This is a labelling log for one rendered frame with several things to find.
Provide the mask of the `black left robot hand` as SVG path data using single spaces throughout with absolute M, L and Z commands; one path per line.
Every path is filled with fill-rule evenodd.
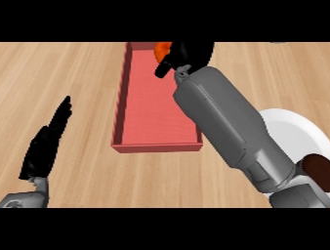
M 32 139 L 23 160 L 20 180 L 48 176 L 70 115 L 70 97 L 66 97 L 55 109 L 49 123 L 41 127 Z

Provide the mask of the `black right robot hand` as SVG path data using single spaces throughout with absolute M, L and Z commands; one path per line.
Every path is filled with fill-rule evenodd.
M 169 54 L 158 62 L 155 76 L 163 78 L 172 69 L 189 65 L 188 73 L 204 67 L 210 61 L 214 43 L 209 41 L 169 42 Z

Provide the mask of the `orange squash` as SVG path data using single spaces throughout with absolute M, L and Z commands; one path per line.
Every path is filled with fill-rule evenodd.
M 157 63 L 161 62 L 164 56 L 169 54 L 170 43 L 169 42 L 158 42 L 154 47 L 154 56 Z

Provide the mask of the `red cardboard box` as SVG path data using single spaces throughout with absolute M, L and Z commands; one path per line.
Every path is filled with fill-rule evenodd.
M 198 151 L 201 132 L 173 101 L 173 71 L 154 71 L 154 43 L 127 42 L 110 146 L 119 153 Z

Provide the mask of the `white plate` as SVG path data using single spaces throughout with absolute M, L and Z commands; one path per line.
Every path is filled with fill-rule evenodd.
M 263 109 L 259 113 L 267 133 L 293 163 L 312 153 L 330 159 L 330 139 L 301 115 L 281 108 Z

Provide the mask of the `dark brown round object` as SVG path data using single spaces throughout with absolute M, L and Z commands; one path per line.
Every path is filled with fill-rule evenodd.
M 298 167 L 325 192 L 330 192 L 330 159 L 321 154 L 306 155 Z

